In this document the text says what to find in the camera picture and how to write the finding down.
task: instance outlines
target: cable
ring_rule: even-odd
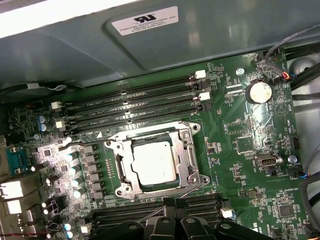
[[[293,47],[286,47],[285,48],[285,53],[286,54],[292,54],[296,52],[303,52],[303,51],[308,51],[310,49],[316,49],[320,47],[320,42],[314,42],[314,43],[309,43],[309,44],[303,44],[300,46],[293,46]]]
[[[310,200],[310,206],[313,208],[318,202],[320,202],[320,192],[314,195]]]
[[[271,47],[269,49],[269,51],[266,53],[265,58],[264,58],[265,59],[265,63],[268,66],[270,66],[273,70],[275,70],[275,71],[279,72],[280,74],[282,74],[284,71],[280,67],[278,67],[278,66],[274,65],[273,63],[271,63],[270,60],[269,60],[270,55],[273,53],[273,51],[278,49],[279,47],[281,47],[283,44],[291,41],[292,39],[295,39],[296,37],[298,37],[300,35],[303,35],[303,34],[309,32],[309,31],[311,31],[313,29],[316,29],[316,28],[319,28],[319,27],[320,27],[320,23],[312,25],[312,26],[309,26],[309,27],[306,27],[306,28],[304,28],[304,29],[302,29],[302,30],[290,35],[290,36],[287,36],[285,39],[283,39],[280,42],[278,42],[273,47]]]
[[[104,143],[104,142],[114,142],[114,140],[113,139],[105,139],[105,140],[89,141],[89,142],[74,141],[74,142],[68,143],[67,145],[65,145],[63,147],[60,147],[58,150],[59,150],[59,152],[61,152],[61,151],[66,150],[66,149],[68,149],[69,147],[72,147],[72,146],[85,147],[85,146],[91,146],[93,144],[101,144],[101,143]]]
[[[294,101],[320,100],[320,92],[311,93],[311,94],[295,94],[295,95],[292,95],[292,100]]]
[[[307,179],[303,180],[300,184],[300,194],[301,194],[301,200],[303,203],[303,206],[309,216],[309,221],[311,223],[311,225],[313,226],[313,228],[315,228],[316,230],[320,231],[320,223],[317,220],[317,217],[315,215],[315,213],[312,210],[312,207],[309,203],[309,199],[308,199],[308,185],[318,182],[320,181],[320,171],[311,175],[310,177],[308,177]]]
[[[18,84],[18,85],[9,86],[9,87],[0,89],[0,96],[15,93],[21,90],[39,89],[39,88],[46,88],[51,91],[57,91],[57,92],[62,91],[64,89],[71,89],[74,91],[84,89],[82,87],[68,85],[68,84],[57,85],[56,83],[23,83],[23,84]]]
[[[307,159],[307,161],[304,164],[303,167],[303,172],[307,173],[310,165],[313,163],[313,161],[315,160],[316,156],[318,155],[318,153],[320,153],[320,144],[313,150],[311,156]]]

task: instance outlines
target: electrolytic capacitor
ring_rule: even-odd
[[[70,229],[70,231],[66,232],[66,236],[68,239],[72,239],[74,237],[74,235],[76,235],[77,233],[77,229],[75,229],[74,227]]]
[[[80,170],[81,170],[80,166],[75,165],[73,167],[70,167],[68,171],[70,175],[76,175],[76,173],[80,172]]]
[[[79,199],[84,193],[85,193],[85,189],[83,187],[80,187],[76,191],[73,192],[73,196],[76,199]]]
[[[59,177],[57,175],[53,175],[53,176],[50,176],[50,177],[47,177],[47,179],[45,180],[45,182],[48,184],[48,185],[51,185],[53,184],[55,181],[57,181],[59,179]]]
[[[51,203],[52,203],[52,201],[54,201],[54,200],[55,200],[54,197],[49,197],[47,200],[45,200],[45,201],[43,201],[43,202],[41,203],[41,206],[42,206],[43,208],[46,208],[46,207],[50,206]]]
[[[77,177],[76,179],[72,180],[71,185],[72,187],[77,188],[82,182],[82,177]]]
[[[43,163],[39,163],[39,164],[36,164],[36,165],[33,165],[30,170],[32,172],[37,172],[41,169],[44,169],[45,167],[47,166],[46,162],[43,162]]]
[[[49,123],[40,124],[40,131],[42,132],[50,131],[51,129],[52,129],[52,126]]]
[[[38,116],[38,121],[41,124],[49,122],[50,118],[47,115],[40,115]]]
[[[70,231],[75,225],[76,225],[75,221],[69,220],[69,221],[64,225],[64,229],[65,229],[66,231]]]
[[[78,152],[77,151],[74,151],[68,155],[65,156],[65,160],[67,162],[71,162],[72,160],[75,160],[76,158],[78,157]]]

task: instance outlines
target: black cable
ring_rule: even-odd
[[[318,202],[320,202],[320,192],[314,195],[310,200],[310,206],[313,208]]]
[[[293,46],[293,47],[286,47],[285,48],[285,53],[286,54],[292,54],[292,53],[296,53],[296,52],[304,52],[304,51],[308,51],[310,49],[314,49],[320,47],[320,42],[314,42],[314,43],[310,43],[310,44],[304,44],[304,45],[300,45],[300,46]]]
[[[320,172],[317,172],[311,175],[310,177],[308,177],[307,179],[303,180],[300,184],[300,194],[301,194],[301,200],[302,200],[303,206],[309,216],[309,221],[312,227],[320,231],[320,223],[318,222],[318,219],[309,203],[308,191],[307,191],[308,185],[318,181],[320,181]]]
[[[311,93],[311,94],[295,94],[295,95],[292,95],[292,100],[294,101],[320,100],[320,92]]]
[[[308,173],[309,168],[310,168],[311,164],[314,162],[314,160],[315,160],[316,156],[318,155],[318,153],[320,153],[320,144],[313,150],[311,156],[305,162],[304,167],[303,167],[303,172],[304,173]]]
[[[89,141],[89,142],[74,141],[74,142],[68,143],[67,145],[65,145],[63,147],[59,147],[58,150],[60,152],[60,151],[66,150],[66,149],[68,149],[69,147],[72,147],[72,146],[85,147],[85,146],[91,146],[91,145],[94,145],[94,144],[101,144],[101,143],[104,143],[104,142],[113,142],[113,141],[114,140],[112,140],[112,139],[105,139],[105,140],[99,140],[99,141]]]
[[[9,86],[4,89],[0,89],[0,95],[6,95],[6,94],[11,94],[20,90],[25,90],[28,89],[27,84],[19,84],[19,85],[14,85],[14,86]]]
[[[320,62],[316,65],[310,67],[309,69],[300,73],[295,80],[293,80],[291,85],[291,90],[300,88],[301,86],[308,84],[312,80],[320,76]]]
[[[297,77],[293,82],[291,82],[291,91],[296,90],[303,85],[310,83],[320,76],[320,70],[316,71],[312,75],[306,75],[305,77]]]
[[[38,86],[37,87],[30,87],[31,84],[36,84]],[[23,83],[23,84],[18,84],[18,85],[9,86],[9,87],[0,89],[0,96],[15,93],[15,92],[18,92],[21,90],[38,89],[38,88],[47,88],[52,91],[61,91],[64,88],[68,88],[68,89],[71,89],[74,91],[84,89],[84,87],[73,86],[73,85],[64,84],[64,83],[29,83],[29,84]]]
[[[315,48],[310,48],[304,51],[296,51],[294,53],[286,55],[285,58],[287,61],[290,61],[292,59],[297,59],[297,58],[301,58],[307,55],[317,54],[317,53],[320,53],[320,46]]]
[[[270,62],[270,60],[269,60],[270,55],[273,53],[273,51],[276,50],[276,49],[278,49],[279,47],[281,47],[283,44],[291,41],[292,39],[295,39],[296,37],[298,37],[298,36],[300,36],[300,35],[302,35],[302,34],[305,34],[305,33],[309,32],[309,31],[311,31],[311,30],[313,30],[313,29],[319,28],[319,27],[320,27],[320,23],[314,24],[314,25],[309,26],[309,27],[306,27],[306,28],[304,28],[304,29],[302,29],[302,30],[300,30],[300,31],[298,31],[298,32],[290,35],[290,36],[287,36],[285,39],[283,39],[283,40],[281,40],[280,42],[278,42],[278,43],[275,44],[273,47],[271,47],[270,50],[266,53],[265,58],[264,58],[264,59],[265,59],[265,63],[266,63],[268,66],[270,66],[273,70],[275,70],[275,71],[279,72],[280,74],[282,74],[284,71],[283,71],[280,67],[274,65],[274,64],[273,64],[272,62]]]

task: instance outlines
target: ram slot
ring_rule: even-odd
[[[92,121],[103,121],[107,120],[109,118],[120,118],[123,117],[126,113],[130,114],[138,114],[141,111],[147,112],[147,111],[154,111],[154,109],[161,109],[161,108],[167,108],[168,106],[171,105],[182,105],[182,104],[191,104],[193,103],[194,100],[190,97],[180,99],[177,101],[172,101],[172,102],[165,102],[165,103],[160,103],[160,104],[153,104],[153,105],[142,105],[142,106],[136,106],[133,108],[126,108],[122,109],[120,111],[112,111],[110,113],[102,114],[102,115],[95,115],[93,117],[87,117],[83,119],[76,119],[73,124],[81,124],[82,126],[85,124],[90,124]]]
[[[77,100],[70,102],[69,104],[72,104],[73,106],[81,105],[81,104],[86,104],[86,103],[91,103],[91,102],[96,102],[96,101],[101,101],[104,100],[105,98],[114,98],[114,97],[121,97],[124,94],[134,94],[138,92],[147,92],[147,91],[153,91],[153,90],[158,90],[158,89],[163,89],[163,88],[170,88],[182,84],[188,84],[188,83],[195,83],[193,81],[194,79],[190,79],[189,76],[184,76],[180,78],[175,78],[175,79],[170,79],[168,81],[162,81],[156,84],[150,84],[150,85],[145,85],[145,86],[139,86],[135,87],[132,89],[124,89],[123,91],[115,92],[115,93],[107,93],[99,96],[93,96],[93,97],[88,97],[85,99]]]
[[[179,88],[179,89],[173,89],[173,90],[166,91],[166,92],[157,92],[157,93],[147,94],[147,95],[144,94],[144,95],[139,95],[139,96],[130,95],[130,96],[123,96],[123,97],[119,97],[119,98],[105,98],[101,101],[90,102],[90,103],[87,103],[84,105],[79,105],[79,106],[73,107],[73,108],[67,107],[66,110],[67,110],[67,112],[70,112],[71,115],[76,115],[78,113],[82,113],[83,111],[87,111],[88,109],[90,111],[98,111],[98,109],[100,109],[100,108],[113,106],[113,105],[119,104],[119,103],[129,103],[130,101],[133,101],[133,100],[143,101],[148,98],[163,99],[163,98],[169,98],[169,96],[174,96],[174,95],[181,96],[183,94],[193,94],[193,88],[188,86],[188,87],[183,87],[183,88]]]
[[[153,115],[153,116],[141,116],[141,117],[136,117],[136,118],[131,118],[131,119],[126,119],[123,121],[114,121],[114,122],[110,122],[108,124],[96,124],[92,127],[83,127],[83,128],[78,128],[77,126],[72,128],[70,130],[70,133],[67,135],[78,135],[78,134],[84,134],[84,133],[88,133],[88,132],[92,132],[92,131],[97,131],[97,130],[101,130],[101,129],[110,129],[110,128],[116,128],[116,127],[120,127],[123,125],[127,125],[127,124],[137,124],[140,122],[144,122],[144,121],[153,121],[156,119],[162,119],[162,118],[170,118],[170,117],[174,117],[174,116],[180,116],[180,115],[186,115],[186,114],[191,114],[194,113],[197,110],[196,106],[193,107],[188,107],[185,109],[181,109],[181,110],[173,110],[173,111],[168,111],[168,112],[164,112],[162,114],[158,114],[158,115]]]

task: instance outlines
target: white label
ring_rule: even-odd
[[[177,22],[179,22],[178,7],[172,6],[114,21],[111,24],[122,36],[125,36]]]

